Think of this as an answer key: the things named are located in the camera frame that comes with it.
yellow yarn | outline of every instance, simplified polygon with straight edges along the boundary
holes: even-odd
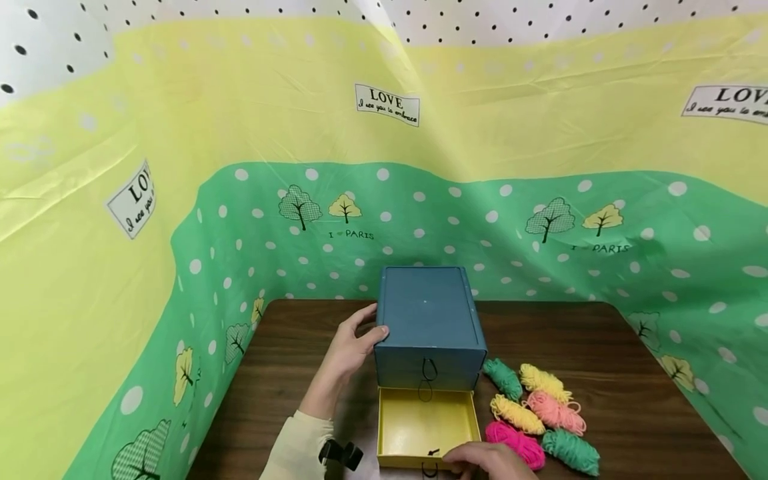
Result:
[[[497,420],[504,419],[525,433],[541,435],[545,431],[544,424],[535,413],[524,409],[503,395],[496,395],[491,400],[491,412]]]
[[[573,394],[565,389],[563,382],[558,377],[544,370],[539,370],[530,363],[520,365],[520,383],[529,392],[543,390],[560,403],[568,403],[574,398]]]

green yarn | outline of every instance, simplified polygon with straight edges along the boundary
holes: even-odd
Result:
[[[482,371],[496,384],[499,391],[508,399],[517,402],[523,394],[518,374],[510,369],[500,359],[487,359],[482,364]]]
[[[597,477],[600,454],[585,440],[563,429],[547,430],[541,447],[549,455],[559,458],[574,470]]]

blue box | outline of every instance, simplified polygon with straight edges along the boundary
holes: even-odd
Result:
[[[463,267],[384,267],[376,324],[380,387],[475,389],[488,350]]]

fabric wall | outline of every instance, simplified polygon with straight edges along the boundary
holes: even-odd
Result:
[[[478,300],[615,305],[765,477],[766,27],[768,0],[0,2],[0,476],[183,478],[269,301],[459,264]]]

hand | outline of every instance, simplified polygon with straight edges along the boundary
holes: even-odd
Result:
[[[491,480],[537,480],[536,474],[516,453],[502,443],[467,442],[446,453],[442,460],[453,464],[460,480],[469,480],[477,467]]]
[[[368,305],[339,324],[323,363],[312,379],[299,410],[318,419],[330,420],[336,410],[342,387],[361,366],[373,347],[389,335],[387,326],[377,326],[357,337],[357,327],[371,320],[376,304]]]

